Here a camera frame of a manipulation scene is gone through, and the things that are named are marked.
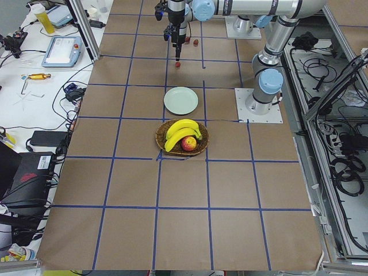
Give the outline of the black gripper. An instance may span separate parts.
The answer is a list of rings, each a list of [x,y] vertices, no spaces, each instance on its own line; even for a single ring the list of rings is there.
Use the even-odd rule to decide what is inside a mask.
[[[170,23],[163,32],[165,41],[171,40],[172,46],[175,47],[175,61],[181,59],[182,44],[185,42],[187,33],[187,22],[184,21],[180,26],[174,26]]]

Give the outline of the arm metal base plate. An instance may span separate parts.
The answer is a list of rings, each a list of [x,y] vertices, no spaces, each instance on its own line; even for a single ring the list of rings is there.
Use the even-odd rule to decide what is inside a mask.
[[[253,22],[248,17],[227,16],[225,17],[225,26],[227,29],[227,38],[261,40],[260,29],[254,27]]]
[[[274,96],[271,103],[263,104],[253,98],[253,90],[235,88],[238,120],[243,123],[282,124],[277,96]]]

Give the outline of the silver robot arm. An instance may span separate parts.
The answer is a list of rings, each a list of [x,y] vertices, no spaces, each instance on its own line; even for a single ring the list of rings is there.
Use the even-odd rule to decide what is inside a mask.
[[[256,86],[246,100],[246,107],[255,115],[267,114],[274,98],[281,91],[284,78],[277,70],[277,66],[285,45],[298,23],[298,19],[279,16],[267,36],[264,48],[252,60]]]
[[[164,39],[171,39],[175,47],[175,58],[179,61],[187,24],[193,20],[205,22],[217,15],[277,16],[264,49],[257,54],[260,63],[273,67],[279,63],[279,57],[299,20],[316,14],[326,3],[303,0],[159,1],[155,6],[155,17],[160,21],[164,13],[167,13],[169,25],[164,31]]]

